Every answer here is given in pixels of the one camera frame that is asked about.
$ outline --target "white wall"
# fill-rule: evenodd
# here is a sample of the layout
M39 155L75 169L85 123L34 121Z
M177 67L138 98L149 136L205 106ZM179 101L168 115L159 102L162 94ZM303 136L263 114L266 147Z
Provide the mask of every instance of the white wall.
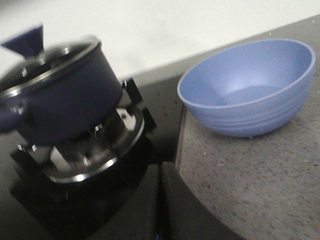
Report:
M0 42L39 23L44 46L97 35L119 78L320 14L320 0L0 0ZM0 76L20 59L0 49Z

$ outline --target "cooking pot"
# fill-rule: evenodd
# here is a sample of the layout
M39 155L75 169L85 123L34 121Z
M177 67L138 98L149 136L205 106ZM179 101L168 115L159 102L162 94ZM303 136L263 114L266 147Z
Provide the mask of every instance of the cooking pot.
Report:
M30 144L54 144L97 125L121 96L97 38L62 44L0 79L0 132L16 129Z

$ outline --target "bowl rim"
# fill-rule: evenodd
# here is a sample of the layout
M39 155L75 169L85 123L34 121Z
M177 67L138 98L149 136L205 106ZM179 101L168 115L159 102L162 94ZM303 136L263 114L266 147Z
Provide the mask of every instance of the bowl rim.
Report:
M182 81L184 80L184 78L191 72L193 71L195 68L197 68L199 65L201 65L202 63L204 63L205 61L217 56L217 55L220 55L220 54L223 54L225 52L228 52L228 51L231 51L233 49L236 49L236 48L240 48L240 47L243 47L245 45L251 45L251 44L257 44L257 43L263 43L263 42L272 42L272 41L278 41L278 42L291 42L291 43L296 43L296 44L299 44L303 47L305 47L306 49L309 50L310 54L311 54L311 61L310 61L310 64L308 66L308 68L304 71L304 73L299 76L295 81L293 81L292 83L290 83L289 85L287 85L286 87L278 90L278 91L275 91L269 95L266 95L264 97L261 97L261 98L257 98L257 99L254 99L254 100L251 100L251 101L245 101L245 102L241 102L241 103L236 103L236 104L230 104L230 105L204 105L204 104L199 104L199 103L194 103L192 101L189 101L187 99L185 99L181 92L180 92L180 88L181 88L181 84L182 84ZM263 39L263 40L256 40L256 41L250 41L250 42L246 42L246 43L243 43L243 44L239 44L239 45L236 45L236 46L232 46L232 47L229 47L227 49L224 49L220 52L217 52L217 53L214 53L208 57L206 57L205 59L201 60L200 62L196 63L194 66L192 66L189 70L187 70L183 75L182 77L180 78L179 82L178 82L178 85L177 85L177 93L178 93L178 96L179 98L186 104L190 105L190 106L193 106L193 107L196 107L196 108L202 108L202 109L230 109L230 108L237 108L237 107L242 107L242 106L247 106L247 105L251 105L251 104L255 104L255 103L258 103L258 102L262 102L264 100L267 100L267 99L270 99L278 94L281 94L285 91L287 91L288 89L290 89L292 86L296 85L297 83L299 83L307 74L309 74L309 72L313 69L313 67L315 66L315 63L316 63L316 54L315 54L315 51L312 49L311 46L309 46L308 44L304 43L304 42L301 42L301 41L298 41L298 40L294 40L294 39L288 39L288 38L271 38L271 39Z

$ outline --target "granite countertop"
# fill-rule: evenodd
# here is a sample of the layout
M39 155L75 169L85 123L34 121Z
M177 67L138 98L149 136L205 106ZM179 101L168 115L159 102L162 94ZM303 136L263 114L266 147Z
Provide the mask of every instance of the granite countertop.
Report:
M241 42L266 38L303 41L320 56L320 15ZM271 133L223 136L185 111L176 165L198 199L244 238L320 239L319 61L302 109Z

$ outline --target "blue bowl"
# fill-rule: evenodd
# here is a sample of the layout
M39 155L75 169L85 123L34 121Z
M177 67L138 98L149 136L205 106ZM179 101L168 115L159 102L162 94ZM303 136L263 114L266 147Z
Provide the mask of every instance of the blue bowl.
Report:
M238 45L192 67L178 95L203 125L234 137L271 132L302 107L316 55L303 42L268 39Z

